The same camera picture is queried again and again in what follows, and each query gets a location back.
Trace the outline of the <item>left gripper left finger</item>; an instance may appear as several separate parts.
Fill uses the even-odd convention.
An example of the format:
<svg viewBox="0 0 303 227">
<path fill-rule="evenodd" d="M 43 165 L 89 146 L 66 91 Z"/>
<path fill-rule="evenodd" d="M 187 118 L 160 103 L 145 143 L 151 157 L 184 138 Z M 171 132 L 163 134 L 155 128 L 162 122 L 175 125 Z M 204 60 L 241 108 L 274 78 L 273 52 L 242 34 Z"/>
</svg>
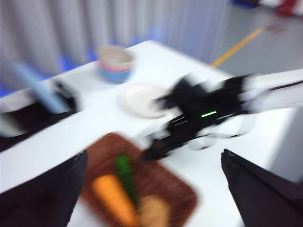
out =
<svg viewBox="0 0 303 227">
<path fill-rule="evenodd" d="M 65 227 L 83 187 L 88 154 L 83 151 L 0 195 L 2 227 Z"/>
</svg>

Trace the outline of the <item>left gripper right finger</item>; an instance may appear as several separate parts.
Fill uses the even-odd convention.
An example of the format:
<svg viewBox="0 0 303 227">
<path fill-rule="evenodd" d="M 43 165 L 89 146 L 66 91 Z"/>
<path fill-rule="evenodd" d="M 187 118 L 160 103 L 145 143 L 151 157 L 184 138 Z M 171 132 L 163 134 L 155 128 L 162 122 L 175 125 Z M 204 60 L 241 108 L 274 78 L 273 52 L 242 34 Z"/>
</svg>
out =
<svg viewBox="0 0 303 227">
<path fill-rule="evenodd" d="M 225 149 L 222 170 L 247 227 L 301 227 L 303 187 Z"/>
</svg>

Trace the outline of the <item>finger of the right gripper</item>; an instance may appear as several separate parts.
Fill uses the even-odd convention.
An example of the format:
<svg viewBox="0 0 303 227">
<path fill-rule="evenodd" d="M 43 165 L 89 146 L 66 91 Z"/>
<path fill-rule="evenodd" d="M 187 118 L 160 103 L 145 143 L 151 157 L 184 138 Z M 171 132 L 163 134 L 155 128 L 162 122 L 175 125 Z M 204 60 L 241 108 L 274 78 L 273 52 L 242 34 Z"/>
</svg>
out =
<svg viewBox="0 0 303 227">
<path fill-rule="evenodd" d="M 148 138 L 148 147 L 142 152 L 142 160 L 157 160 L 169 156 L 174 149 L 180 148 L 188 143 L 188 140 L 178 137 L 164 137 L 157 139 Z"/>
<path fill-rule="evenodd" d="M 200 84 L 192 85 L 188 80 L 180 80 L 171 91 L 154 100 L 160 110 L 182 107 L 204 94 Z"/>
</svg>

